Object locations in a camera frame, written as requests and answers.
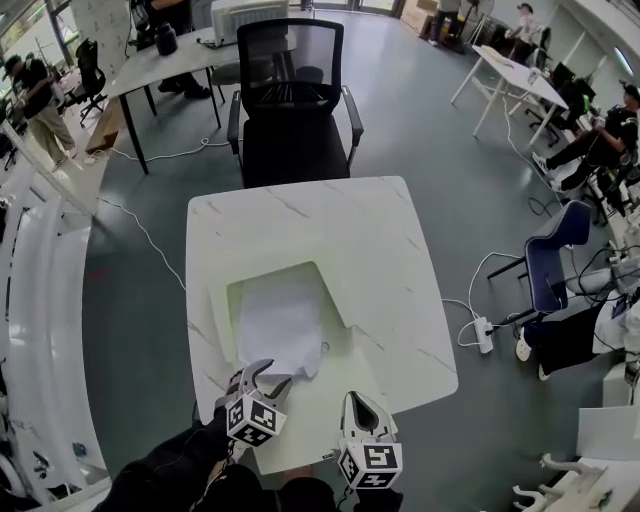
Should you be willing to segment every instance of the black pants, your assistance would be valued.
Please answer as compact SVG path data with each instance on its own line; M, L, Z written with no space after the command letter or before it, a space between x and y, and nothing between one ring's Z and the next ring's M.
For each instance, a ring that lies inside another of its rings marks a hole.
M583 156L582 162L571 176L562 180L562 190L571 190L582 185L598 167L615 167L620 155L609 146L596 131L578 137L571 144L547 160L547 168L552 170Z
M458 11L444 12L436 11L436 15L431 22L431 40L440 42L440 34L442 33L442 27L444 26L444 20L449 18L451 23L458 17Z
M558 322L525 325L524 339L534 349L546 375L595 357L593 332L602 307L600 304Z

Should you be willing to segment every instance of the cardboard box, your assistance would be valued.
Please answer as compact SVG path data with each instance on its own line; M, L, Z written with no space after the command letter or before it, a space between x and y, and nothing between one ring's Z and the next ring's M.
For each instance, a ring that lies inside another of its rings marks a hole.
M418 36L423 37L431 25L438 3L433 0L407 0L401 20Z

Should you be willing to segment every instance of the computer monitor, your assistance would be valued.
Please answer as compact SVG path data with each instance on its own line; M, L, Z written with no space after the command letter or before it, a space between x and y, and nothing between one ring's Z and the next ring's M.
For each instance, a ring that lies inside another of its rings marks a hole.
M556 89L560 89L562 84L564 84L567 80L573 81L576 77L576 74L571 71L567 66L565 66L562 62L558 62L558 65L553 70L551 75L551 80Z

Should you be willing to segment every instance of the chair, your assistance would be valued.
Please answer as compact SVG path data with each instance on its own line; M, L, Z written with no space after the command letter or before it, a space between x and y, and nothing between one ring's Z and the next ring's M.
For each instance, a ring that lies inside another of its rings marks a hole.
M314 19L274 19L238 28L241 90L233 95L227 139L245 188L348 178L364 132L351 92L341 82L344 27ZM345 100L349 157L332 112ZM240 100L249 116L240 157Z
M487 279L493 279L522 263L527 266L527 271L518 279L529 278L532 308L515 316L509 315L498 326L511 324L533 313L538 313L539 319L567 307L560 249L565 245L586 244L590 226L591 207L580 201L570 201L526 241L522 258L487 276Z
M582 90L580 85L578 84L578 80L573 82L565 82L562 87L558 90L558 94L565 101L567 106L569 107L568 114L566 119L562 117L565 114L565 111L555 113L549 123L547 123L546 131L551 138L551 142L549 142L549 147L555 146L560 141L560 134L556 131L558 130L570 130L573 128L573 125L576 121L587 112L587 102L585 101L584 95L582 94ZM535 117L538 121L535 121L529 125L529 128L532 130L537 130L540 124L542 124L543 117L531 109L526 109L525 114L530 114Z
M107 99L106 96L100 94L106 84L106 77L102 70L98 67L98 44L85 40L76 50L76 58L78 59L78 68L80 68L80 76L82 84L73 91L67 93L71 100L67 102L69 105L79 105L85 101L89 101L89 105L82 109L80 126L84 128L84 120L94 108L100 112L104 112L99 103Z
M551 44L551 29L545 27L540 34L540 45L533 51L529 58L529 67L544 69L549 57L549 45Z

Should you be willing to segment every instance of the table leg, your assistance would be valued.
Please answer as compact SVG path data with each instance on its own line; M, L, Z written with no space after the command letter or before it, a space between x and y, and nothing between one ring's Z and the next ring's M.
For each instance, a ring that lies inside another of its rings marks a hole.
M142 148L140 147L140 141L138 140L138 135L136 134L136 128L133 126L133 119L131 117L131 111L129 110L129 103L127 102L127 95L123 94L120 96L120 104L122 105L122 113L124 114L124 119L127 122L127 128L129 129L129 136L131 137L131 142L133 142L133 148L136 150L136 155L138 157L138 161L142 166L142 170L145 174L149 174L149 169L147 169L147 162L144 159L144 155L142 154Z
M491 99L489 100L489 103L487 103L487 108L484 109L484 112L482 113L482 117L480 118L480 121L478 121L478 126L476 126L476 129L473 130L473 136L474 137L478 136L478 130L480 130L480 126L482 126L482 123L484 123L484 120L486 119L487 115L489 114L489 110L491 110L491 106L496 101L496 98L498 96L500 96L500 94L502 93L502 88L504 87L504 82L505 82L504 78L500 77L500 81L498 82L498 85L496 86L496 90L493 91L493 95L491 96Z
M531 140L529 141L529 146L533 146L535 141L538 140L538 137L542 133L542 130L544 130L544 127L547 126L547 124L551 120L551 116L555 112L556 107L557 107L557 105L555 103L553 105L551 105L551 108L549 109L549 112L547 112L546 117L540 123L540 127L538 128L538 131L536 131L536 133L533 134L533 137L531 137Z
M151 96L151 89L149 89L148 85L144 86L144 93L147 95L147 101L149 102L149 106L151 107L151 112L153 112L154 116L157 116L158 112L156 112L156 104L153 102L153 96Z
M528 94L525 94L525 95L522 97L522 99L521 99L518 103L516 103L516 104L514 105L514 107L513 107L511 110L509 110L509 117L511 117L513 114L515 114L515 113L516 113L516 111L517 111L517 110L520 108L520 106L522 105L522 102L523 102L524 100L526 100L528 96L529 96Z
M460 86L460 88L453 95L453 98L451 98L451 104L452 105L455 105L455 102L458 99L458 96L460 96L460 93L467 86L467 84L469 83L469 80L471 80L473 75L476 74L476 71L478 71L478 68L480 67L480 64L482 64L482 57L478 57L478 62L476 62L475 65L473 66L473 68L471 68L471 71L469 71L469 74L467 75L467 78L464 79L464 81L462 82L462 85Z
M216 120L218 121L218 128L222 128L220 124L220 116L218 115L218 106L216 105L216 97L213 95L213 85L211 84L211 71L206 68L207 80L209 81L209 90L211 91L211 101L213 102L213 110L216 112Z

